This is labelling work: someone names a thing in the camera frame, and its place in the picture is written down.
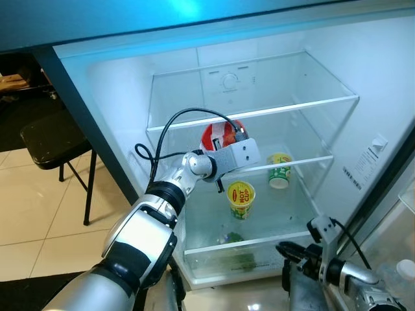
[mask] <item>black cable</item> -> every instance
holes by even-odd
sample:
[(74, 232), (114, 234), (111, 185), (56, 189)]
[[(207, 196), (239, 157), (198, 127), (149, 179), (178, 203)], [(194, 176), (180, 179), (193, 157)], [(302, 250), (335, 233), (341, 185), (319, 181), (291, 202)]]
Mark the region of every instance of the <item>black cable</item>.
[[(146, 153), (147, 153), (147, 157), (145, 156), (145, 155), (143, 155), (139, 150), (138, 150), (138, 148), (142, 148), (142, 149), (144, 149), (145, 151), (146, 151)], [(143, 159), (145, 159), (145, 160), (150, 160), (150, 164), (151, 164), (151, 170), (153, 170), (153, 167), (154, 167), (154, 157), (153, 157), (153, 155), (151, 154), (151, 151), (147, 148), (147, 146), (145, 145), (145, 144), (140, 144), (140, 143), (138, 143), (138, 144), (136, 144), (135, 146), (134, 146), (134, 149), (136, 150), (136, 153), (137, 153), (137, 155), (139, 156), (139, 157), (142, 157)], [(163, 155), (163, 156), (161, 156), (161, 157), (159, 157), (158, 159), (159, 160), (162, 160), (162, 159), (167, 159), (168, 157), (174, 157), (174, 156), (178, 156), (178, 155), (180, 155), (180, 154), (186, 154), (187, 152), (173, 152), (172, 154), (167, 154), (167, 155)]]
[(217, 116), (227, 120), (233, 126), (233, 128), (235, 129), (235, 132), (240, 131), (239, 125), (236, 122), (233, 122), (227, 116), (225, 116), (225, 115), (223, 115), (219, 112), (216, 112), (214, 110), (205, 109), (205, 108), (187, 108), (187, 109), (180, 110), (178, 113), (175, 113), (170, 118), (170, 120), (166, 123), (166, 125), (164, 126), (163, 131), (160, 134), (160, 138), (158, 140), (157, 149), (156, 149), (156, 155), (154, 156), (154, 165), (152, 166), (152, 170), (150, 172), (150, 181), (148, 183), (152, 183), (154, 181), (154, 178), (156, 177), (158, 161), (159, 161), (159, 159), (161, 159), (160, 158), (161, 146), (163, 144), (163, 140), (164, 140), (164, 137), (167, 133), (167, 130), (169, 129), (169, 126), (174, 122), (174, 120), (177, 119), (177, 117), (179, 117), (180, 115), (183, 115), (184, 113), (191, 112), (191, 111), (201, 111), (201, 112), (207, 112), (207, 113), (211, 113), (213, 115), (217, 115)]
[(340, 228), (342, 228), (344, 234), (348, 236), (348, 238), (350, 239), (351, 243), (355, 246), (355, 248), (356, 248), (357, 252), (359, 253), (359, 256), (361, 257), (361, 259), (362, 259), (364, 265), (366, 266), (366, 268), (368, 268), (369, 270), (372, 270), (372, 268), (369, 265), (368, 260), (363, 255), (363, 252), (362, 252), (361, 248), (356, 243), (356, 240), (352, 237), (352, 235), (350, 234), (350, 232), (337, 219), (334, 219), (334, 218), (330, 218), (330, 219), (331, 219), (331, 222), (333, 223), (333, 225), (338, 225)]

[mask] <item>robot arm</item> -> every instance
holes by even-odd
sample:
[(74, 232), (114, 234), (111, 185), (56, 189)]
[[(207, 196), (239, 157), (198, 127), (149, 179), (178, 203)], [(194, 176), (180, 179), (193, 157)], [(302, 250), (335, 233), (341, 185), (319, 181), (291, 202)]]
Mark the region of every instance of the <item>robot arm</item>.
[(103, 260), (72, 280), (44, 310), (132, 310), (138, 290), (156, 284), (166, 269), (177, 243), (174, 226), (196, 182), (215, 182), (259, 158), (253, 139), (205, 154), (186, 153), (115, 224)]
[(385, 283), (372, 271), (337, 258), (338, 231), (326, 215), (312, 219), (307, 228), (316, 243), (307, 248), (281, 242), (277, 250), (296, 263), (305, 276), (327, 286), (335, 285), (355, 302), (357, 311), (404, 311), (386, 290)]

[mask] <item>crisper drawer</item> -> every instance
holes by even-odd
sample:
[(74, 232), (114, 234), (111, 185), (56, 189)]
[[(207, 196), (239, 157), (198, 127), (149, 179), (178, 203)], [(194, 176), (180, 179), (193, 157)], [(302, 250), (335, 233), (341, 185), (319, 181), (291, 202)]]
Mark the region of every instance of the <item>crisper drawer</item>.
[(281, 273), (284, 258), (275, 246), (281, 241), (292, 241), (304, 247), (312, 243), (308, 231), (248, 240), (184, 252), (184, 262), (199, 282), (215, 282), (245, 274), (247, 279)]

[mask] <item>black mat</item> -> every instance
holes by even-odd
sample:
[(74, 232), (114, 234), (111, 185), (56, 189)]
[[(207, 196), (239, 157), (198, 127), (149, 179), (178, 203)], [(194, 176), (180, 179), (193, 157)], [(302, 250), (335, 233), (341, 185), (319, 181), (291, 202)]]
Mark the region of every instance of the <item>black mat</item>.
[[(0, 310), (41, 310), (61, 288), (79, 274), (81, 272), (0, 282)], [(144, 308), (145, 296), (146, 292), (139, 294), (133, 311)]]
[(2, 104), (0, 107), (0, 152), (25, 148), (20, 138), (20, 130), (29, 123), (64, 108), (60, 100), (48, 95), (36, 95), (32, 98)]

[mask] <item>floor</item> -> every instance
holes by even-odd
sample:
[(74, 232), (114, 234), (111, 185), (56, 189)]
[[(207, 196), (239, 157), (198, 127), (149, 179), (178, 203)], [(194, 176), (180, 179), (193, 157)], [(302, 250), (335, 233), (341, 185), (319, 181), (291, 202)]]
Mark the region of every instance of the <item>floor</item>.
[[(71, 164), (85, 183), (90, 153)], [(86, 191), (66, 166), (41, 170), (26, 149), (0, 152), (0, 281), (84, 271), (101, 259), (112, 225), (129, 203), (98, 158), (91, 224), (82, 224)]]

